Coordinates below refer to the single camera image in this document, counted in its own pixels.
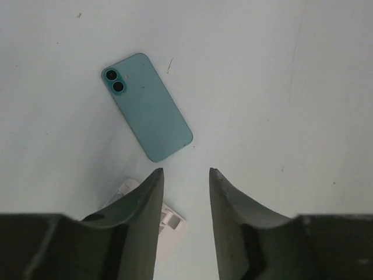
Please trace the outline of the white folding phone stand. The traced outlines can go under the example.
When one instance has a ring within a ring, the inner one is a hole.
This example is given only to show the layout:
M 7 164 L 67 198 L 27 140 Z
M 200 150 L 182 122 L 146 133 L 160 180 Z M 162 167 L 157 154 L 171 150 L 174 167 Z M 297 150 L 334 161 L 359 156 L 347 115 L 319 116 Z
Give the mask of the white folding phone stand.
M 102 205 L 102 208 L 109 206 L 120 198 L 126 196 L 140 183 L 132 178 L 126 178 L 116 192 L 110 199 Z M 159 225 L 159 238 L 157 244 L 157 261 L 164 261 L 169 258 L 178 243 L 184 238 L 188 231 L 188 224 L 186 220 L 170 208 L 167 204 L 162 204 L 160 225 Z

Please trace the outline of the teal smartphone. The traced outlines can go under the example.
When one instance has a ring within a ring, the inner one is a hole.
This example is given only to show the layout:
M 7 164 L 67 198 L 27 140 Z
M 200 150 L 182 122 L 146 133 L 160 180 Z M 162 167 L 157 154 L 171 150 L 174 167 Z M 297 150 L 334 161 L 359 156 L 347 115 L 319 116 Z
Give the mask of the teal smartphone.
M 191 129 L 147 55 L 137 53 L 110 65 L 101 78 L 152 162 L 160 162 L 192 142 Z

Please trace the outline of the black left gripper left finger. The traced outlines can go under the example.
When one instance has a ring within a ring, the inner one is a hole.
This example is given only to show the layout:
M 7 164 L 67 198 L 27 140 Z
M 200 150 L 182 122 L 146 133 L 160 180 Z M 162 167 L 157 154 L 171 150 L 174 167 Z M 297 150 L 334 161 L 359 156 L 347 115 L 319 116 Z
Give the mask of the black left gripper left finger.
M 1 278 L 152 279 L 163 192 L 158 168 L 82 220 L 61 213 L 3 213 Z

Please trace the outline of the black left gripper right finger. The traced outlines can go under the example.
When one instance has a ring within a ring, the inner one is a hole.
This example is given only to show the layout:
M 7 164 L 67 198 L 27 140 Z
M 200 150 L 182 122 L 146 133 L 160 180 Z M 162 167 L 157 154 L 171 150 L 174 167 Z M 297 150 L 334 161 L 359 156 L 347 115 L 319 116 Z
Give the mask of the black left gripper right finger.
M 209 171 L 220 279 L 371 279 L 372 216 L 283 216 Z

